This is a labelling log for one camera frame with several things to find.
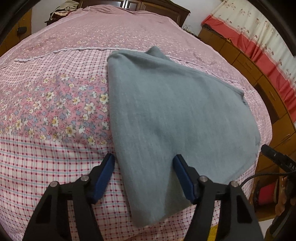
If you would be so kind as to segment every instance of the pink bed cover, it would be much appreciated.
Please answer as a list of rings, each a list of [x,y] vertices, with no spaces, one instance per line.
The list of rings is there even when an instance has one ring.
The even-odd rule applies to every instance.
[[[271,123],[259,94],[217,52],[171,19],[110,5],[78,9],[0,58],[0,222],[14,241],[22,239],[51,181],[75,181],[108,152],[115,153],[108,112],[108,55],[114,49],[146,51],[154,45],[173,61],[243,90],[261,144],[270,142]],[[254,174],[256,164],[238,181]],[[251,188],[252,182],[244,186],[246,196]],[[94,212],[106,240],[180,240],[194,206],[154,226],[135,227],[116,164]],[[217,202],[212,225],[218,216]],[[69,219],[73,240],[79,240],[72,205]]]

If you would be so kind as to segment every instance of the folded garment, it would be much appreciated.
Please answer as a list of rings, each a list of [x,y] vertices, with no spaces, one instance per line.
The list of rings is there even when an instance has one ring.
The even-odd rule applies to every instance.
[[[225,184],[255,162],[260,133],[243,91],[157,47],[114,51],[108,79],[112,137],[136,226],[190,205],[172,169],[176,154]]]

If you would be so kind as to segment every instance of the gray cloth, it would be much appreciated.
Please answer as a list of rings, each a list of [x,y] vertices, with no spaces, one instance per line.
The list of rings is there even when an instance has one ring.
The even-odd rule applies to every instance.
[[[241,90],[157,47],[112,52],[108,79],[112,137],[136,226],[190,205],[172,168],[176,154],[225,184],[255,162],[260,133]]]

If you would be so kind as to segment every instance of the silver bolt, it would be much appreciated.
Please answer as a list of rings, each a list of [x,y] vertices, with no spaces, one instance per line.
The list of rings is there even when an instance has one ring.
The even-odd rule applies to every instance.
[[[52,188],[55,188],[55,187],[57,186],[57,181],[53,181],[53,182],[51,182],[51,183],[50,183],[50,186],[51,186]]]
[[[200,181],[205,183],[208,181],[208,178],[206,176],[200,176]]]
[[[239,186],[239,184],[236,181],[231,181],[230,185],[234,188],[237,188]]]
[[[80,178],[81,181],[86,182],[89,180],[89,176],[88,175],[84,175]]]

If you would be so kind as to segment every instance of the wooden headboard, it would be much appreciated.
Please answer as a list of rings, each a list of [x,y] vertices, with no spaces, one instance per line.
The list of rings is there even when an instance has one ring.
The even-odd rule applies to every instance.
[[[122,7],[130,11],[145,10],[159,15],[167,16],[174,20],[180,27],[190,13],[170,0],[75,0],[79,2],[78,7],[88,7],[100,4],[109,4],[116,7]]]

